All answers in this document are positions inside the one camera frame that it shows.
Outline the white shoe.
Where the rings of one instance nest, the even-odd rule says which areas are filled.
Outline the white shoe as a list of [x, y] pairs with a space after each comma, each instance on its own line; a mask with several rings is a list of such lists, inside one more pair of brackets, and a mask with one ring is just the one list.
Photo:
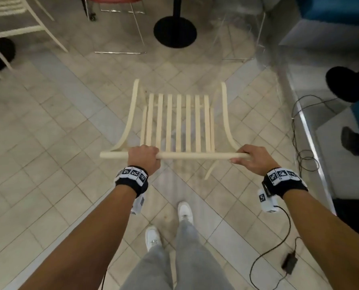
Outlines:
[[187, 221], [188, 223], [194, 225], [192, 209], [186, 201], [181, 201], [178, 204], [177, 212], [179, 222]]
[[158, 229], [151, 225], [145, 230], [145, 244], [149, 252], [154, 246], [162, 246], [161, 237]]

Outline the black power adapter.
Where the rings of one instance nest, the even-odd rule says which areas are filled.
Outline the black power adapter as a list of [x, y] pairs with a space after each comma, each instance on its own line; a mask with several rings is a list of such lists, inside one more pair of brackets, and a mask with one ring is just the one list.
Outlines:
[[293, 272], [293, 269], [296, 266], [296, 263], [298, 261], [298, 258], [296, 256], [295, 251], [290, 252], [287, 254], [287, 256], [285, 257], [281, 268], [283, 269], [283, 271], [285, 272], [286, 275], [291, 275]]

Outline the blue upholstered bench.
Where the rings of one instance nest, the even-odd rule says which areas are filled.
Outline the blue upholstered bench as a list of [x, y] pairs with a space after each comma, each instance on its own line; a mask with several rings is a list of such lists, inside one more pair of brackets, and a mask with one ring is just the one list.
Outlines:
[[359, 26], [359, 0], [296, 0], [303, 19]]

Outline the person's left hand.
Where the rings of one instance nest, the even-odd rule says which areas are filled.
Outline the person's left hand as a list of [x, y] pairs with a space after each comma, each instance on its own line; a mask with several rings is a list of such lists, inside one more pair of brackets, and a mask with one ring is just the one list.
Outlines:
[[148, 176], [153, 175], [160, 167], [153, 167], [154, 154], [159, 152], [159, 149], [155, 146], [134, 146], [128, 151], [127, 165], [135, 165], [144, 168]]

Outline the red chair with chrome legs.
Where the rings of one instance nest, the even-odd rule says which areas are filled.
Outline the red chair with chrome legs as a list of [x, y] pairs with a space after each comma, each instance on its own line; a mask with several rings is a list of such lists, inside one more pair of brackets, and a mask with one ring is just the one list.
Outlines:
[[83, 8], [85, 10], [85, 14], [89, 21], [95, 22], [96, 21], [96, 13], [93, 11], [93, 5], [97, 4], [99, 7], [102, 4], [110, 5], [110, 4], [116, 4], [116, 5], [122, 5], [127, 4], [130, 7], [129, 11], [121, 11], [116, 9], [100, 9], [101, 12], [105, 13], [127, 13], [132, 14], [134, 17], [135, 24], [137, 26], [138, 34], [143, 46], [143, 51], [141, 52], [113, 52], [113, 51], [95, 51], [96, 54], [113, 54], [113, 55], [142, 55], [146, 54], [146, 44], [144, 42], [138, 20], [137, 20], [137, 14], [143, 14], [146, 15], [146, 8], [143, 0], [81, 0], [83, 4]]

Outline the cream metal frame chair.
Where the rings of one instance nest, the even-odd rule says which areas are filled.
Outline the cream metal frame chair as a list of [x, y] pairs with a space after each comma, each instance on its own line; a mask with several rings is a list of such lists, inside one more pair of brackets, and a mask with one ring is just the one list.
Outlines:
[[51, 33], [51, 31], [44, 25], [41, 19], [37, 16], [34, 12], [32, 7], [29, 5], [27, 0], [0, 0], [0, 17], [9, 17], [13, 15], [20, 15], [28, 12], [36, 21], [37, 25], [32, 25], [28, 27], [21, 27], [17, 29], [11, 30], [3, 30], [0, 31], [0, 38], [1, 37], [13, 37], [17, 35], [23, 35], [27, 33], [33, 32], [46, 32], [53, 41], [60, 46], [62, 50], [66, 53], [68, 50], [65, 46]]

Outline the cream wooden slatted chair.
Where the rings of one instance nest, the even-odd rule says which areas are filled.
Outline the cream wooden slatted chair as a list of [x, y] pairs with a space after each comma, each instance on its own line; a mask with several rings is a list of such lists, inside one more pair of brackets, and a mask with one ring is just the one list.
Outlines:
[[[103, 159], [125, 160], [128, 158], [127, 141], [136, 121], [137, 106], [142, 109], [139, 117], [140, 145], [155, 146], [161, 160], [212, 161], [206, 173], [208, 179], [219, 161], [232, 158], [249, 159], [234, 140], [227, 107], [227, 87], [221, 82], [220, 90], [207, 94], [146, 94], [135, 79], [125, 130], [119, 141], [109, 150], [102, 151]], [[233, 152], [216, 151], [216, 111], [222, 114], [224, 137]]]

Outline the person's left forearm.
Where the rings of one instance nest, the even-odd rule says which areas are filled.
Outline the person's left forearm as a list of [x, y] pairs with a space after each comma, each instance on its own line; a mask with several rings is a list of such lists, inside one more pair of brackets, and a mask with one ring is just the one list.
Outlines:
[[115, 187], [19, 290], [98, 290], [122, 241], [135, 198], [129, 186]]

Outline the person's right hand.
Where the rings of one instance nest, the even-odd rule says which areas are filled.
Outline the person's right hand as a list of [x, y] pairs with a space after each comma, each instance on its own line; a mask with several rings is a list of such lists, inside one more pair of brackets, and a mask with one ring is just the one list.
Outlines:
[[250, 155], [250, 165], [242, 165], [254, 174], [265, 176], [270, 170], [279, 167], [265, 147], [246, 144], [237, 153]]

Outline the person's right forearm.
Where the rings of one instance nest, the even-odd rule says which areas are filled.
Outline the person's right forearm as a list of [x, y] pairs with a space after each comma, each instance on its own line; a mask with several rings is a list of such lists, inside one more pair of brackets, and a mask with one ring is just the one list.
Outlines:
[[305, 190], [289, 190], [283, 200], [332, 289], [359, 290], [359, 234]]

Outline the metal floor edge strip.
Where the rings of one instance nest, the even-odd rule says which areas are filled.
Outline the metal floor edge strip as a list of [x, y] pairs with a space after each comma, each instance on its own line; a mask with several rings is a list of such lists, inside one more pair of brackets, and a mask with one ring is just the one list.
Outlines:
[[317, 199], [336, 215], [316, 130], [338, 113], [336, 97], [325, 86], [325, 73], [336, 55], [276, 46], [272, 50], [277, 92], [293, 145], [293, 162]]

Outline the grey trousers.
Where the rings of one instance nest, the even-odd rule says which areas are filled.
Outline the grey trousers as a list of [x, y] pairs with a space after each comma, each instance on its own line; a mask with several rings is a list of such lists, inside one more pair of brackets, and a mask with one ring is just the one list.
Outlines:
[[[187, 220], [176, 235], [175, 290], [234, 290], [211, 252], [199, 241], [196, 228]], [[119, 290], [173, 290], [169, 254], [153, 245], [138, 262]]]

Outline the black marker wristband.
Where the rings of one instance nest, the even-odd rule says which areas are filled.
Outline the black marker wristband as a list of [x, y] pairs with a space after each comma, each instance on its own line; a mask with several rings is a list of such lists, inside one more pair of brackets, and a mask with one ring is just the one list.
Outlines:
[[308, 191], [306, 183], [293, 171], [285, 168], [274, 168], [270, 170], [262, 181], [263, 189], [267, 197], [279, 196], [290, 190]]
[[148, 173], [140, 166], [127, 166], [120, 170], [114, 179], [114, 185], [129, 186], [136, 193], [136, 198], [148, 189]]

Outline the clear acrylic chair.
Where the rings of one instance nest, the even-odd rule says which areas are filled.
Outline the clear acrylic chair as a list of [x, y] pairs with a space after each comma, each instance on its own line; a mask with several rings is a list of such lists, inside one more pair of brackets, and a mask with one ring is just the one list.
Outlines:
[[243, 62], [253, 60], [258, 49], [264, 50], [260, 42], [266, 19], [263, 0], [212, 0], [212, 13], [216, 18], [216, 43], [222, 47], [223, 61]]

